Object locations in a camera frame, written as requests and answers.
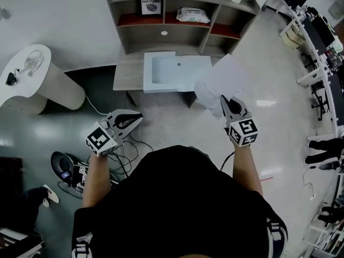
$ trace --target sink basin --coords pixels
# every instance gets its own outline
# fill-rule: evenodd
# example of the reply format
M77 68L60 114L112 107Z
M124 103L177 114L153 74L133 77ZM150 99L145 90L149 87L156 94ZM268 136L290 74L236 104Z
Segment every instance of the sink basin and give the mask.
M190 92L212 67L210 56L145 53L144 92Z

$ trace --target red shelf panel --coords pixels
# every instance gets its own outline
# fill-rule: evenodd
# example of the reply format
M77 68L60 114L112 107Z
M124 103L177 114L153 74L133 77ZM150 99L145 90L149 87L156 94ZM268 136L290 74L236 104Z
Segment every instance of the red shelf panel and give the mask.
M222 35L223 37L240 39L240 35L236 33L235 29L228 25L215 23L210 33Z
M161 15L141 15L137 13L128 13L121 15L117 26L162 24Z
M200 22L181 22L177 17L177 12L166 12L165 24L179 24L179 25L190 25L190 26L201 26L210 27L210 23L200 23Z

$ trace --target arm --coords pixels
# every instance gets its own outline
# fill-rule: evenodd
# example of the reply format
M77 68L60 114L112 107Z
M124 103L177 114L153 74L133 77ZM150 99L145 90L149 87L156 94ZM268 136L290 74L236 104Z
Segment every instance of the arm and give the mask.
M97 157L92 153L82 199L83 207L95 206L110 191L108 157Z
M263 196L262 185L254 165L250 147L239 147L235 143L233 144L235 149L233 179L248 190L257 191Z

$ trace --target package of wipes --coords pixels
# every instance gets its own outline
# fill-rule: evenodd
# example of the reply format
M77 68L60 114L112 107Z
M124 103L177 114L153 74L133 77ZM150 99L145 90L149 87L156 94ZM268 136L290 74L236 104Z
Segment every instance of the package of wipes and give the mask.
M209 23L210 20L204 10L195 8L181 8L178 10L177 19L181 22Z

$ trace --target gray floor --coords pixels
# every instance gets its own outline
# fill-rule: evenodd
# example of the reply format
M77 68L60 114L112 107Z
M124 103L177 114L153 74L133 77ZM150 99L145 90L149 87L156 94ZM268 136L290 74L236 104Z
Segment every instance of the gray floor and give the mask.
M100 112L123 108L125 104L125 93L112 91L113 74L114 67L68 73ZM48 102L39 116L0 109L0 156L22 158L25 189L48 184L60 197L59 204L51 203L49 209L40 207L36 226L46 244L44 257L70 257L74 212L81 207L81 200L57 187L59 180L51 168L51 154L66 152L85 161L90 151L84 133L100 119L88 102L75 112Z
M303 236L328 195L334 173L319 169L307 172L305 180L312 182L316 193L311 199L312 192L303 186L302 180L306 170L303 159L311 152L306 137L327 132L331 127L330 114L322 122L317 121L316 110L311 109L310 90L296 83L306 70L299 53L284 45L278 36L285 25L281 16L262 12L233 56L246 70L248 87L240 98L253 113L260 130L257 142L252 145L258 174L274 177L262 182L264 198L285 221L289 231L287 251L296 257L305 249ZM123 108L124 93L111 90L113 70L80 71L73 77L100 111ZM135 138L154 149L195 146L208 154L218 168L233 151L223 130L224 118L217 121L200 106L189 109L175 93L138 94L144 120L134 131ZM84 133L100 116L85 103L76 112L50 104L44 114L35 117L0 109L0 118L0 155L23 159L26 188L47 183L60 196L59 205L40 208L37 229L44 236L46 256L70 257L73 213L81 202L56 187L58 178L51 170L50 157L54 151L62 151L86 160L90 152L84 144ZM138 145L138 148L139 159L149 152L146 146ZM133 157L133 148L126 146L125 154ZM230 158L224 172L231 174L232 165L233 158Z

